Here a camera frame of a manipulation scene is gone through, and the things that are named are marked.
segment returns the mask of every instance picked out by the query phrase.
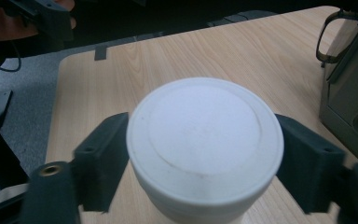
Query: light wood tabletop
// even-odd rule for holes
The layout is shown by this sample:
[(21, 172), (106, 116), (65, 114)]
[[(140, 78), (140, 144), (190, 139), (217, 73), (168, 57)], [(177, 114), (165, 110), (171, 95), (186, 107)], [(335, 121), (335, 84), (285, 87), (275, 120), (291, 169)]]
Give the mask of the light wood tabletop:
[[(315, 49), (334, 7), (302, 11), (116, 46), (64, 59), (48, 140), (47, 162), (70, 161), (73, 150), (105, 118), (131, 112), (155, 88), (185, 77), (219, 77), (261, 97), (273, 112), (293, 118), (342, 146), (318, 119), (322, 81)], [(327, 50), (339, 24), (322, 41)], [(348, 153), (346, 164), (356, 161)], [(106, 214), (82, 213), (83, 223), (171, 223), (148, 200), (131, 163)], [(238, 223), (335, 223), (329, 214), (305, 215), (274, 178)]]

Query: white cylindrical object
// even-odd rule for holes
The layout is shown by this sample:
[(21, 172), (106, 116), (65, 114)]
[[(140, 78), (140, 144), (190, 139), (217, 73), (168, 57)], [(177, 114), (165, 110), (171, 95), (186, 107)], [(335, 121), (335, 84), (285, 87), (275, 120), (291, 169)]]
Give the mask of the white cylindrical object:
[(194, 77), (148, 94), (127, 131), (131, 164), (150, 201), (179, 223), (241, 216), (279, 169), (283, 137), (269, 107), (244, 87)]

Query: person's hand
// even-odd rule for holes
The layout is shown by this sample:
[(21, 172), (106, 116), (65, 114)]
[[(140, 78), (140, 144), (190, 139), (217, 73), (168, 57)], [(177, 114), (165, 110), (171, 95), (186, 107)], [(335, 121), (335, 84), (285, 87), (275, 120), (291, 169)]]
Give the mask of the person's hand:
[[(74, 0), (55, 0), (56, 3), (65, 7), (69, 11), (75, 6)], [(71, 19), (72, 28), (76, 26), (75, 19)], [(9, 17), (0, 8), (0, 41), (20, 39), (31, 35), (36, 35), (37, 29), (31, 23), (24, 26), (21, 17)]]

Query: circular lid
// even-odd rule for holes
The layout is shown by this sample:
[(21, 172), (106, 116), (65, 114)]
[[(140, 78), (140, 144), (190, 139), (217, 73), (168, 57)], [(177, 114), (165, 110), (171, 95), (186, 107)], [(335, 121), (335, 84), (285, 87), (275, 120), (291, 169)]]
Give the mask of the circular lid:
[(276, 174), (283, 153), (269, 107), (242, 86), (207, 77), (148, 94), (131, 116), (127, 145), (141, 185), (201, 204), (254, 195)]

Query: gray floor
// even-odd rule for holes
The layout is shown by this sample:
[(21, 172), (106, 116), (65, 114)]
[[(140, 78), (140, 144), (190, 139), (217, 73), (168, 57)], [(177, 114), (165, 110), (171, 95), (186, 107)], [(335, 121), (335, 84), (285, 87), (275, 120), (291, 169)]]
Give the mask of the gray floor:
[[(217, 26), (273, 14), (265, 11), (242, 12), (227, 16), (220, 21), (211, 21), (208, 25)], [(104, 44), (116, 46), (157, 35), (161, 34), (134, 36)], [(24, 58), (19, 72), (5, 73), (0, 71), (0, 91), (13, 91), (1, 134), (21, 161), (21, 166), (27, 174), (30, 174), (45, 162), (60, 61), (71, 54), (94, 49), (95, 46), (87, 46)], [(17, 60), (8, 59), (2, 66), (15, 68)]]

